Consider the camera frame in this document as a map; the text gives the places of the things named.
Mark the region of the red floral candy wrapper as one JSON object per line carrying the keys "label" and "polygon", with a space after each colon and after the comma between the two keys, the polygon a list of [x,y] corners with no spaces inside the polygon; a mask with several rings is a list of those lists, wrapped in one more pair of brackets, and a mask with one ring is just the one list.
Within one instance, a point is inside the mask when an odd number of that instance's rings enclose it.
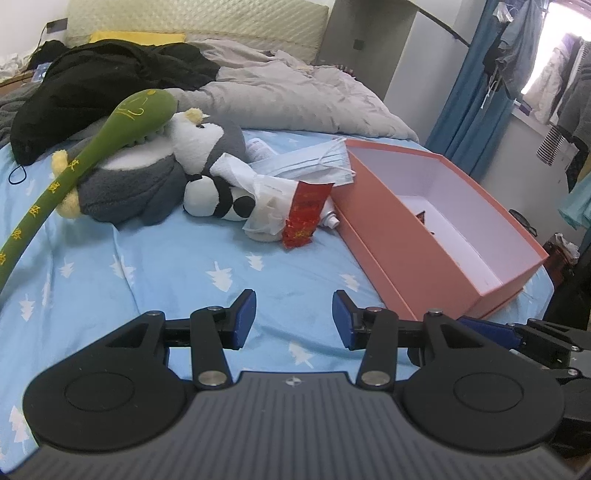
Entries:
{"label": "red floral candy wrapper", "polygon": [[419,212],[418,214],[416,214],[416,218],[421,222],[421,224],[432,234],[434,235],[435,232],[428,227],[427,222],[426,222],[426,214],[427,212],[425,210]]}

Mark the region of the black clothing pile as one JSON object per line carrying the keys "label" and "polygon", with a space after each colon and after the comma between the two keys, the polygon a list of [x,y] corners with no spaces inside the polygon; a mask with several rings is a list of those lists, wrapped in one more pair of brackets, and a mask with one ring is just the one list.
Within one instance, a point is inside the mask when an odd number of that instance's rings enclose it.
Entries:
{"label": "black clothing pile", "polygon": [[75,47],[50,65],[40,86],[17,108],[9,135],[15,161],[33,164],[136,92],[194,91],[214,81],[218,70],[187,43],[142,46],[103,40]]}

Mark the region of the clear bag with cream item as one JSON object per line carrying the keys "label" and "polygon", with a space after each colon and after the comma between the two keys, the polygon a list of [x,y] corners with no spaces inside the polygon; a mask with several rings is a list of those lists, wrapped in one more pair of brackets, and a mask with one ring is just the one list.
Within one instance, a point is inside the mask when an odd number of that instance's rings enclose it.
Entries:
{"label": "clear bag with cream item", "polygon": [[256,203],[242,227],[247,237],[259,242],[281,240],[297,184],[296,180],[266,175],[254,177],[253,198]]}

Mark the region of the white spray bottle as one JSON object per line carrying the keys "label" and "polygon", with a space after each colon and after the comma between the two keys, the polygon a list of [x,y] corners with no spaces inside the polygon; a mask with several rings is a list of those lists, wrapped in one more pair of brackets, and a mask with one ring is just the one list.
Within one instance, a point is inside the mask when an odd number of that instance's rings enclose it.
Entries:
{"label": "white spray bottle", "polygon": [[337,212],[335,212],[335,204],[332,202],[331,197],[325,200],[318,225],[331,230],[335,230],[335,228],[339,226],[339,218]]}

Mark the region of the blue surgical face mask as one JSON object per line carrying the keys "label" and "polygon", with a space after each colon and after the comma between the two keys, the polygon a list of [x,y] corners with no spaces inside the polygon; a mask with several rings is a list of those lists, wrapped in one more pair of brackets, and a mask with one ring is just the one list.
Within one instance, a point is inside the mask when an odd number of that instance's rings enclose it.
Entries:
{"label": "blue surgical face mask", "polygon": [[252,163],[256,173],[311,184],[352,184],[356,172],[344,139],[331,140]]}

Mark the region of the blue patterned bed sheet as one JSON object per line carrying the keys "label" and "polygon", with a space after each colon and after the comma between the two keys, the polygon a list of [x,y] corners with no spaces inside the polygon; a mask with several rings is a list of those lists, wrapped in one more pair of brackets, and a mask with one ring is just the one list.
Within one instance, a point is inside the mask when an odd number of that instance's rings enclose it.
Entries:
{"label": "blue patterned bed sheet", "polygon": [[153,226],[52,215],[1,293],[2,469],[35,450],[22,396],[38,373],[141,313],[185,318],[245,289],[256,292],[256,321],[226,355],[233,374],[358,371],[361,353],[342,346],[332,322],[332,294],[345,290],[361,307],[381,298],[337,232],[318,229],[287,250],[181,208]]}

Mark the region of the grey duvet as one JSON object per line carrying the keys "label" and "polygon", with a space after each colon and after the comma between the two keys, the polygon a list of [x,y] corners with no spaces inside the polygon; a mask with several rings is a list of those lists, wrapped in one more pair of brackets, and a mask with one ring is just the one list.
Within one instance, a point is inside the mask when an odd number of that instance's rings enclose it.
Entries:
{"label": "grey duvet", "polygon": [[334,66],[308,65],[283,50],[264,52],[232,40],[193,45],[219,70],[195,91],[168,90],[181,111],[200,108],[243,129],[419,140],[372,90]]}

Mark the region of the small panda plush toy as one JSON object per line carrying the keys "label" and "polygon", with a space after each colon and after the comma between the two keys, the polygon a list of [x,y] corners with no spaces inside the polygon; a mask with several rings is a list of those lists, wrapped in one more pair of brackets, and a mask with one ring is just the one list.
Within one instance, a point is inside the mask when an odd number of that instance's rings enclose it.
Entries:
{"label": "small panda plush toy", "polygon": [[193,217],[215,217],[242,222],[252,214],[256,200],[242,188],[219,176],[193,175],[185,185],[183,209]]}

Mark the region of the cardboard box bedside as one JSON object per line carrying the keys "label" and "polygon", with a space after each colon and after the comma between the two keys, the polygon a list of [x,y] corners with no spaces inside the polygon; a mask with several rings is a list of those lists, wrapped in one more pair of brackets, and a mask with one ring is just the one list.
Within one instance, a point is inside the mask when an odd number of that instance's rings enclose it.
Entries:
{"label": "cardboard box bedside", "polygon": [[0,96],[9,94],[10,92],[20,88],[29,83],[34,75],[33,71],[26,71],[18,74],[12,78],[2,80],[0,82]]}

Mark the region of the blue curtain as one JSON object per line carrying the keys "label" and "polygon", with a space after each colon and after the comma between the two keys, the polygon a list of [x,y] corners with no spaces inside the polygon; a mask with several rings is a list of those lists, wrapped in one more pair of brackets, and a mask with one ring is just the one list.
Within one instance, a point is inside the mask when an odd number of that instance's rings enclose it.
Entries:
{"label": "blue curtain", "polygon": [[497,3],[485,3],[478,28],[454,87],[426,147],[448,158],[474,180],[484,179],[509,125],[513,101],[500,89],[487,98],[489,75],[485,53],[501,23],[493,15]]}

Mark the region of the white paper towel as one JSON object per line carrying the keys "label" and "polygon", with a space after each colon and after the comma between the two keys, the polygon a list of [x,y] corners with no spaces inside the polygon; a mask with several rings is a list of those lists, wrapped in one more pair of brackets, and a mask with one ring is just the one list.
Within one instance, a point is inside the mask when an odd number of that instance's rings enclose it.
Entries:
{"label": "white paper towel", "polygon": [[212,176],[221,177],[231,186],[242,188],[242,190],[249,193],[253,193],[256,183],[259,183],[264,178],[263,175],[257,174],[245,161],[228,153],[223,153],[214,161],[211,168],[209,168],[209,173]]}

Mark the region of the wall power socket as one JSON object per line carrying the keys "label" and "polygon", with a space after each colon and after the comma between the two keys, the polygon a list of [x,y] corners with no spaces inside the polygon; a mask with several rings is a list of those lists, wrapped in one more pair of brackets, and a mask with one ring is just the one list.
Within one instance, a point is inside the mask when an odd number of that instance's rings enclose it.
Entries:
{"label": "wall power socket", "polygon": [[54,34],[58,32],[65,31],[67,29],[68,19],[67,18],[60,18],[56,20],[49,21],[45,25],[45,31],[47,34]]}

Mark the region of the grey white wardrobe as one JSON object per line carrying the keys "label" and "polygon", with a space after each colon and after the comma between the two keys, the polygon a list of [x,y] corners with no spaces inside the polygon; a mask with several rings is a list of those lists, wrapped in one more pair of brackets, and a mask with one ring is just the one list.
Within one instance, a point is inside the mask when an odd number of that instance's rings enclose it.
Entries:
{"label": "grey white wardrobe", "polygon": [[468,54],[483,1],[329,1],[315,61],[342,65],[426,141]]}

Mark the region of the salmon pink cardboard box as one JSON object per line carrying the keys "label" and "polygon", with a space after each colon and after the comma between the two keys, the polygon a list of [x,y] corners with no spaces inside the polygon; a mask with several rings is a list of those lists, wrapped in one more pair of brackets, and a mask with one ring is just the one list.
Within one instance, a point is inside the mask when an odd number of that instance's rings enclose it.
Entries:
{"label": "salmon pink cardboard box", "polygon": [[[485,318],[515,298],[548,255],[445,157],[346,140],[356,172],[335,188],[338,231],[386,306],[421,320],[439,308]],[[425,210],[432,235],[416,218]]]}

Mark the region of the small white medicine bottle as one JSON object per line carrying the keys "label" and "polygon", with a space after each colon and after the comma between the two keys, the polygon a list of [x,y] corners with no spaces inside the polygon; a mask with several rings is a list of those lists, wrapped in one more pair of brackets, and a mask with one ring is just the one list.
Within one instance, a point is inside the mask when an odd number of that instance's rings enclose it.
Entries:
{"label": "small white medicine bottle", "polygon": [[245,142],[246,155],[250,162],[263,161],[277,155],[276,150],[260,138],[251,138]]}

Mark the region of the hanging clothes rack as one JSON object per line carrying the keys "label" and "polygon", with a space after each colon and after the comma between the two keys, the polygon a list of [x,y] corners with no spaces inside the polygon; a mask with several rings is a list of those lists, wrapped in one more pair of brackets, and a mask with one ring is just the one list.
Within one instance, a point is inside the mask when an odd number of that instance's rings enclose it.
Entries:
{"label": "hanging clothes rack", "polygon": [[581,240],[590,224],[590,13],[553,1],[533,73],[482,180],[520,212],[544,242],[556,232]]}

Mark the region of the red foil tea packet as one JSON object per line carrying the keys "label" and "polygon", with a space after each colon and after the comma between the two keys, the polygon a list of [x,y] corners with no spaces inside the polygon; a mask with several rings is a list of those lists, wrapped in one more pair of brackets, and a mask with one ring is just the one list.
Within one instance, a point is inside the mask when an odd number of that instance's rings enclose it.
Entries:
{"label": "red foil tea packet", "polygon": [[297,182],[294,197],[290,204],[290,213],[284,223],[281,243],[287,249],[306,246],[311,243],[312,235],[321,221],[322,208],[332,193],[334,184],[311,184]]}

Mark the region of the grey penguin plush toy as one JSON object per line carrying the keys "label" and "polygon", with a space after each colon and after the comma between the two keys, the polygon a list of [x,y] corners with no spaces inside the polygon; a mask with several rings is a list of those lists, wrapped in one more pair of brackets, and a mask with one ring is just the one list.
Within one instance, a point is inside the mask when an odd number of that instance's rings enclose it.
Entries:
{"label": "grey penguin plush toy", "polygon": [[197,108],[176,113],[163,130],[91,168],[56,211],[68,219],[85,215],[112,224],[133,218],[158,224],[183,207],[189,177],[213,177],[209,168],[223,153],[247,161],[240,127]]}

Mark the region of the dark grey garment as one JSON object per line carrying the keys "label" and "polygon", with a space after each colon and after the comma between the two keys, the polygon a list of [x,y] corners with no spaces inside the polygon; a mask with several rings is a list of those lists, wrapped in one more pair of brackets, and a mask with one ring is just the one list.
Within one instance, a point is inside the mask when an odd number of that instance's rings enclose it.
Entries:
{"label": "dark grey garment", "polygon": [[10,141],[10,131],[18,110],[31,95],[31,84],[25,84],[1,97],[0,101],[0,147]]}

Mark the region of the cream quilted headboard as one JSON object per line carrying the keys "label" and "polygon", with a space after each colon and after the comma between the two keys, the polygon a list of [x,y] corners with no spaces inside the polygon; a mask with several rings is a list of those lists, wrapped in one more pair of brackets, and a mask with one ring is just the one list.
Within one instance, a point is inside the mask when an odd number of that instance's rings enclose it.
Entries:
{"label": "cream quilted headboard", "polygon": [[229,39],[283,50],[311,63],[329,13],[329,6],[310,1],[71,1],[65,44],[86,44],[98,31],[183,34],[187,41]]}

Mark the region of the yellow pillow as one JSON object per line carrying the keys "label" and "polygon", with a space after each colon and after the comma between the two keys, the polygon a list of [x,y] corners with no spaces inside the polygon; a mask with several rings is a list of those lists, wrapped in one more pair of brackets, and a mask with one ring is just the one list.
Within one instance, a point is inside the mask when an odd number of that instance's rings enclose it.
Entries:
{"label": "yellow pillow", "polygon": [[184,43],[185,35],[180,33],[95,31],[89,37],[89,43],[96,43],[102,40],[127,41],[142,46],[162,46],[173,43]]}

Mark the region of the green plush back scratcher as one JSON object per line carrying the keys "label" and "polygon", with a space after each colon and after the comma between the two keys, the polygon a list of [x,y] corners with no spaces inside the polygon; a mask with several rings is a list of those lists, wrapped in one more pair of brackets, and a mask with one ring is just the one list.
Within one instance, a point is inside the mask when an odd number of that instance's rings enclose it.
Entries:
{"label": "green plush back scratcher", "polygon": [[66,164],[37,200],[1,248],[1,284],[5,285],[17,262],[50,214],[78,181],[99,162],[124,146],[160,130],[176,112],[177,102],[168,92],[148,89],[123,100],[94,138]]}

